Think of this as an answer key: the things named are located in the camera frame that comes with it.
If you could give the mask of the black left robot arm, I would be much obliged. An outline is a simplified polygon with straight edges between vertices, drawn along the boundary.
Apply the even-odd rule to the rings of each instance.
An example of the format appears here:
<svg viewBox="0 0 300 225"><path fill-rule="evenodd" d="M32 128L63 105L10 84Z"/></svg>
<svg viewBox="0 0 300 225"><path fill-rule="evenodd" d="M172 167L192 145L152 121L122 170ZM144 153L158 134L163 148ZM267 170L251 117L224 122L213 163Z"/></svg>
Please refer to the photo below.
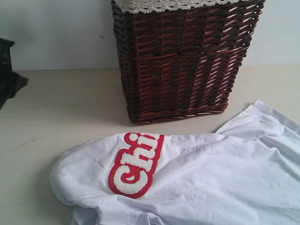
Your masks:
<svg viewBox="0 0 300 225"><path fill-rule="evenodd" d="M12 70L10 48L14 41L0 39L0 108L5 102L14 98L17 92L28 85L28 78Z"/></svg>

